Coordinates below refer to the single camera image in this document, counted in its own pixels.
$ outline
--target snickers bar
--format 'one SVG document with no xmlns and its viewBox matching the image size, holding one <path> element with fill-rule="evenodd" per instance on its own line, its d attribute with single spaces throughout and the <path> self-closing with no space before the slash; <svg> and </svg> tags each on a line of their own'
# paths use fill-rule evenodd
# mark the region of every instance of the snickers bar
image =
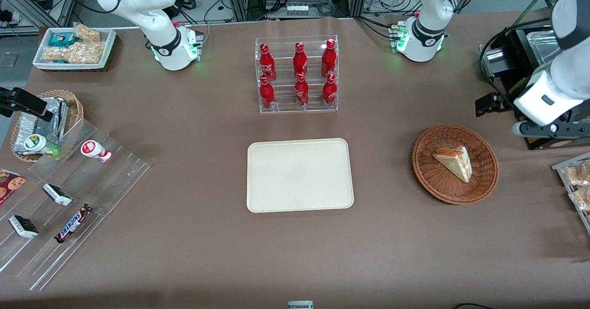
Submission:
<svg viewBox="0 0 590 309">
<path fill-rule="evenodd" d="M 76 228 L 82 224 L 82 221 L 86 219 L 86 216 L 88 216 L 92 210 L 94 210 L 94 208 L 91 208 L 87 203 L 84 203 L 84 206 L 82 206 L 82 208 L 76 212 L 74 217 L 67 223 L 67 225 L 65 225 L 61 232 L 55 236 L 55 240 L 57 240 L 59 244 L 63 244 L 68 236 L 74 233 Z"/>
</svg>

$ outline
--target table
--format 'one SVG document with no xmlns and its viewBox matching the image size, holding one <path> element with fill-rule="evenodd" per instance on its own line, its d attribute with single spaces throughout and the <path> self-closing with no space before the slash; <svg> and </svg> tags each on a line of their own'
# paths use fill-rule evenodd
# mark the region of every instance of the table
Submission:
<svg viewBox="0 0 590 309">
<path fill-rule="evenodd" d="M 474 116 L 490 91 L 478 44 L 516 16 L 457 15 L 428 63 L 392 54 L 352 19 L 324 18 L 215 25 L 203 60 L 179 72 L 154 61 L 139 30 L 118 30 L 108 73 L 33 69 L 29 91 L 74 92 L 90 122 L 152 168 L 45 290 L 0 275 L 0 307 L 587 308 L 588 234 L 550 166 L 588 149 L 527 151 L 509 113 Z M 339 111 L 259 114 L 255 38 L 325 34 L 340 42 Z M 500 179 L 483 202 L 450 206 L 417 182 L 413 143 L 441 124 L 495 149 Z M 348 141 L 351 208 L 248 211 L 251 143 L 325 137 Z M 30 166 L 9 143 L 0 158 Z"/>
</svg>

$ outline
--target acrylic display stand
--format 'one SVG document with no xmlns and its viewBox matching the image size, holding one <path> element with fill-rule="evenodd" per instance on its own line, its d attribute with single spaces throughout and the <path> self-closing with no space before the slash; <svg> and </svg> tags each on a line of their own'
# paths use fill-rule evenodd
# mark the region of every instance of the acrylic display stand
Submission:
<svg viewBox="0 0 590 309">
<path fill-rule="evenodd" d="M 279 38 L 256 38 L 254 46 L 254 64 L 256 69 L 257 91 L 259 97 L 260 113 L 281 113 L 281 112 L 309 112 L 323 111 L 333 112 L 338 110 L 338 97 L 331 107 L 322 105 L 322 92 L 326 78 L 322 77 L 322 55 L 326 49 L 326 41 L 332 38 L 336 41 L 336 53 L 338 54 L 338 36 L 298 36 Z M 309 85 L 309 103 L 300 107 L 295 103 L 295 73 L 293 72 L 293 56 L 295 55 L 295 43 L 302 42 L 307 55 L 307 84 Z M 265 109 L 260 97 L 260 45 L 268 44 L 270 54 L 274 57 L 277 70 L 277 80 L 272 82 L 274 98 L 277 106 L 274 109 Z M 336 84 L 340 91 L 338 80 L 338 59 L 334 70 Z"/>
<path fill-rule="evenodd" d="M 101 163 L 82 155 L 87 139 L 109 149 L 112 158 Z M 27 179 L 23 187 L 0 206 L 0 271 L 16 274 L 30 290 L 42 290 L 150 167 L 84 119 L 58 143 L 61 154 L 39 159 L 22 174 Z M 45 183 L 59 186 L 74 200 L 68 206 L 57 204 L 42 190 Z M 94 211 L 59 244 L 53 237 L 84 203 Z M 31 219 L 39 235 L 27 239 L 16 234 L 8 221 L 14 214 Z"/>
</svg>

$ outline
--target coca-cola bottle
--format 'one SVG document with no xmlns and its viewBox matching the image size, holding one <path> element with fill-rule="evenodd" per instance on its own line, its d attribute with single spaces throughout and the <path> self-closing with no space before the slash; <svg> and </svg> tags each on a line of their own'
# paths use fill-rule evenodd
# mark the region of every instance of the coca-cola bottle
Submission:
<svg viewBox="0 0 590 309">
<path fill-rule="evenodd" d="M 260 45 L 260 69 L 262 73 L 273 82 L 277 80 L 277 69 L 274 67 L 274 58 L 268 51 L 268 44 Z"/>
<path fill-rule="evenodd" d="M 336 41 L 329 39 L 326 42 L 326 50 L 322 55 L 322 77 L 326 77 L 327 74 L 333 73 L 336 68 L 336 59 L 338 55 L 335 50 Z"/>
<path fill-rule="evenodd" d="M 274 89 L 268 82 L 267 76 L 260 77 L 260 97 L 264 108 L 274 109 L 277 106 L 276 101 L 274 101 Z"/>
<path fill-rule="evenodd" d="M 322 105 L 324 107 L 334 107 L 338 96 L 338 87 L 336 86 L 336 76 L 334 74 L 328 74 L 322 95 Z"/>
<path fill-rule="evenodd" d="M 309 102 L 309 85 L 305 82 L 305 73 L 297 73 L 295 77 L 297 78 L 295 83 L 295 103 L 300 107 L 305 107 Z"/>
<path fill-rule="evenodd" d="M 299 73 L 307 74 L 307 55 L 303 51 L 303 43 L 295 43 L 295 56 L 293 57 L 293 73 L 295 77 Z"/>
</svg>

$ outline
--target round wicker basket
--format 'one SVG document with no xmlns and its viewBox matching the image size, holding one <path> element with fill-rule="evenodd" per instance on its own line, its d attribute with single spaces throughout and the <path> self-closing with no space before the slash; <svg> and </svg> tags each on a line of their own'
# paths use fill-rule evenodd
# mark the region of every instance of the round wicker basket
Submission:
<svg viewBox="0 0 590 309">
<path fill-rule="evenodd" d="M 68 106 L 69 106 L 68 107 L 68 117 L 67 117 L 67 122 L 65 123 L 64 132 L 67 132 L 68 130 L 70 130 L 70 128 L 72 128 L 74 126 L 74 124 L 76 124 L 76 122 L 78 122 L 78 120 L 80 120 L 81 118 L 84 118 L 84 107 L 82 107 L 82 104 L 76 98 L 76 95 L 74 95 L 73 93 L 71 93 L 67 90 L 51 90 L 48 92 L 44 92 L 44 93 L 38 95 L 37 97 L 39 97 L 39 98 L 60 97 L 68 102 Z M 41 158 L 42 155 L 40 155 L 40 154 L 19 155 L 14 152 L 14 143 L 17 139 L 19 122 L 20 122 L 20 119 L 17 120 L 17 124 L 16 124 L 16 126 L 14 126 L 14 130 L 12 131 L 12 135 L 11 135 L 11 139 L 10 139 L 10 147 L 12 149 L 12 152 L 20 160 L 23 160 L 26 162 L 36 162 L 37 160 L 39 160 L 39 158 Z"/>
<path fill-rule="evenodd" d="M 436 149 L 460 145 L 466 147 L 472 164 L 469 183 L 461 181 L 432 156 Z M 420 135 L 413 147 L 412 164 L 426 190 L 439 200 L 457 205 L 474 204 L 487 198 L 500 174 L 498 159 L 485 139 L 455 125 L 432 127 Z"/>
</svg>

